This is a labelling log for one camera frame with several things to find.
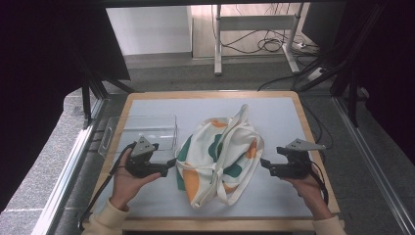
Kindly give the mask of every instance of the wooden frame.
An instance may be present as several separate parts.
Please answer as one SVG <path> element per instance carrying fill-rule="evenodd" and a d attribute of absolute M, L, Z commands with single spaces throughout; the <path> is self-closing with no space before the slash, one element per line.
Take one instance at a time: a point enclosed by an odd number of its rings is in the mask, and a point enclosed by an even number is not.
<path fill-rule="evenodd" d="M 293 99 L 300 124 L 307 141 L 314 142 L 311 130 L 302 109 L 300 98 L 292 91 L 194 91 L 194 92 L 148 92 L 130 94 L 125 102 L 121 116 L 127 117 L 134 100 L 157 99 L 206 99 L 206 98 L 278 98 L 290 97 Z M 115 136 L 110 147 L 110 153 L 114 153 L 125 122 L 121 121 L 115 131 Z M 333 193 L 321 157 L 317 151 L 311 152 L 313 160 L 320 165 L 326 186 L 329 192 L 329 209 L 332 213 L 339 213 L 340 209 Z M 102 185 L 108 176 L 114 160 L 114 154 L 108 155 L 101 170 L 95 191 Z M 128 218 L 122 229 L 129 231 L 312 231 L 312 217 L 310 218 L 267 218 L 267 219 L 174 219 L 174 218 Z"/>

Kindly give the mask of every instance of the clear plastic container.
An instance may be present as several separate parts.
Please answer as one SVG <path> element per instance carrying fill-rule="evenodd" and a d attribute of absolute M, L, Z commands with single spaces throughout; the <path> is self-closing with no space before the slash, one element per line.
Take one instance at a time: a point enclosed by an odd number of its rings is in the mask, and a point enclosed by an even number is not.
<path fill-rule="evenodd" d="M 152 162 L 166 161 L 174 158 L 176 135 L 176 116 L 111 117 L 98 153 L 104 158 L 119 155 L 127 145 L 144 136 L 150 143 L 159 144 Z"/>

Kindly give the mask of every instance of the orange pattern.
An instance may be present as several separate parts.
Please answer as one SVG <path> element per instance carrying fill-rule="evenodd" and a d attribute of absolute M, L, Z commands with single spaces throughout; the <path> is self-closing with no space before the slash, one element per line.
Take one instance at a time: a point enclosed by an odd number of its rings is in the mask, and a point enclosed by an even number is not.
<path fill-rule="evenodd" d="M 235 191 L 236 190 L 236 188 L 238 188 L 238 186 L 237 187 L 230 187 L 229 185 L 227 185 L 226 183 L 224 183 L 223 182 L 223 187 L 225 188 L 225 192 L 226 193 L 232 193 L 233 191 Z"/>
<path fill-rule="evenodd" d="M 247 150 L 247 159 L 254 159 L 256 157 L 256 139 L 251 143 L 250 148 Z"/>
<path fill-rule="evenodd" d="M 218 119 L 212 119 L 212 120 L 210 121 L 210 123 L 211 123 L 213 126 L 216 126 L 216 127 L 218 127 L 218 128 L 225 127 L 225 126 L 227 126 L 227 125 L 228 125 L 227 123 L 220 122 Z"/>
<path fill-rule="evenodd" d="M 195 169 L 183 169 L 184 186 L 189 202 L 192 202 L 199 190 L 199 175 Z"/>

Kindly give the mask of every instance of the metal stand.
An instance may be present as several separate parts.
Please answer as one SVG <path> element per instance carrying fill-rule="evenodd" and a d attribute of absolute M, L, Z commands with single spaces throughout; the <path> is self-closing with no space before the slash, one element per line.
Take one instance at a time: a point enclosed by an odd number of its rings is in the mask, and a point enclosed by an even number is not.
<path fill-rule="evenodd" d="M 222 75 L 222 45 L 220 42 L 221 31 L 238 30 L 289 30 L 290 37 L 287 44 L 283 45 L 284 54 L 288 60 L 293 73 L 300 72 L 299 67 L 293 57 L 291 47 L 299 26 L 300 14 L 303 3 L 295 15 L 284 16 L 242 16 L 242 17 L 220 17 L 221 5 L 216 9 L 216 45 L 214 53 L 214 74 Z"/>

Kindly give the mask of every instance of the hand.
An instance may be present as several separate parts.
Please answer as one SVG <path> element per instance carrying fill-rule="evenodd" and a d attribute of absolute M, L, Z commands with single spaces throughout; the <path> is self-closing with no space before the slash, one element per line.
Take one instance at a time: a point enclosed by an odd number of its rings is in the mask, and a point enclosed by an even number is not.
<path fill-rule="evenodd" d="M 321 189 L 317 181 L 308 175 L 304 179 L 283 178 L 293 184 L 299 195 L 304 199 L 305 205 L 311 210 L 314 220 L 333 217 L 321 196 Z"/>
<path fill-rule="evenodd" d="M 114 176 L 113 195 L 110 197 L 110 203 L 115 208 L 125 212 L 128 211 L 127 203 L 137 195 L 141 187 L 161 177 L 160 173 L 154 173 L 145 178 L 132 176 L 125 169 L 125 163 L 131 151 L 131 149 L 128 149 L 121 157 L 119 167 Z"/>

